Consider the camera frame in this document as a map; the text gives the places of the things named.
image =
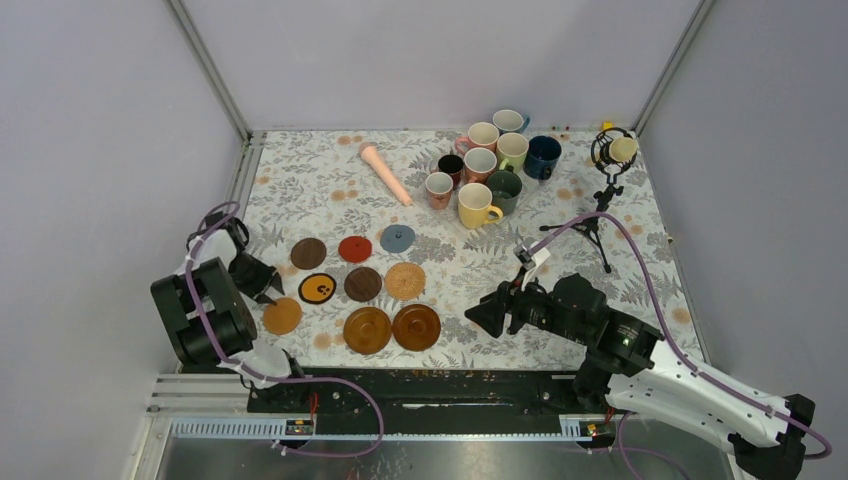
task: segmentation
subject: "green mug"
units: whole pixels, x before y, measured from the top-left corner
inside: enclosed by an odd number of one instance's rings
[[[498,169],[503,170],[507,165],[511,165],[516,172],[521,170],[529,149],[530,142],[524,135],[515,132],[501,135],[495,150],[498,156]]]

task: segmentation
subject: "mug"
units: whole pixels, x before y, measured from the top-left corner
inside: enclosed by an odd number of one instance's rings
[[[469,183],[459,189],[459,219],[465,228],[480,228],[498,223],[503,211],[492,206],[492,191],[482,183]]]
[[[498,157],[487,148],[472,148],[465,154],[465,181],[468,183],[486,183],[496,168]]]
[[[476,147],[488,148],[494,152],[500,135],[498,127],[491,123],[475,123],[468,129],[468,135],[459,137],[453,142],[453,148],[460,156],[465,156],[469,150]]]
[[[518,194],[524,186],[521,184],[521,178],[512,172],[511,166],[489,176],[486,186],[492,191],[492,205],[500,208],[504,216],[515,211]]]
[[[462,158],[453,154],[445,155],[439,159],[438,166],[440,172],[450,175],[453,179],[453,188],[458,187],[459,181],[462,180],[462,168],[465,167]]]
[[[562,145],[559,144],[559,140],[547,135],[533,137],[530,140],[527,160],[524,162],[524,173],[536,180],[547,180],[551,178],[560,155],[562,155]]]
[[[492,116],[492,124],[498,127],[501,135],[509,132],[522,133],[530,124],[530,117],[525,117],[515,110],[499,110]]]
[[[500,170],[511,165],[516,171],[521,170],[524,159],[527,157],[527,149],[530,143],[520,133],[505,133],[498,139],[497,154]]]
[[[448,208],[450,196],[453,192],[453,179],[445,172],[431,173],[424,181],[427,189],[427,200],[433,210],[444,210]]]

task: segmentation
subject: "red coaster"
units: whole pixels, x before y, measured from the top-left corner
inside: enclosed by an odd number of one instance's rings
[[[371,241],[365,237],[347,237],[339,244],[339,256],[350,263],[362,263],[371,256]]]

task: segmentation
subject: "pink mug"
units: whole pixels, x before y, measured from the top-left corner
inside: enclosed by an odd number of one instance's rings
[[[468,129],[468,135],[456,139],[453,143],[453,148],[460,157],[464,157],[469,150],[477,147],[486,148],[494,152],[500,135],[501,132],[498,130],[498,127],[491,123],[475,123]]]

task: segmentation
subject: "white enclosure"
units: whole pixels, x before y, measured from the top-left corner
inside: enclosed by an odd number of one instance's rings
[[[248,125],[632,125],[699,0],[185,2]]]

